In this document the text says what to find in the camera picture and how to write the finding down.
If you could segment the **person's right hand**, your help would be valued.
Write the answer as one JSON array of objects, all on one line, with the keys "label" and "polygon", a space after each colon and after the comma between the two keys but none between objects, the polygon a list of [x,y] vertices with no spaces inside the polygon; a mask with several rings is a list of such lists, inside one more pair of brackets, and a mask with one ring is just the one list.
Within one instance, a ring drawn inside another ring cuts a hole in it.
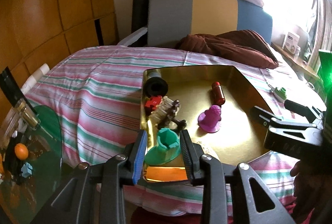
[{"label": "person's right hand", "polygon": [[296,223],[331,223],[331,174],[304,161],[298,161],[290,175],[294,177]]}]

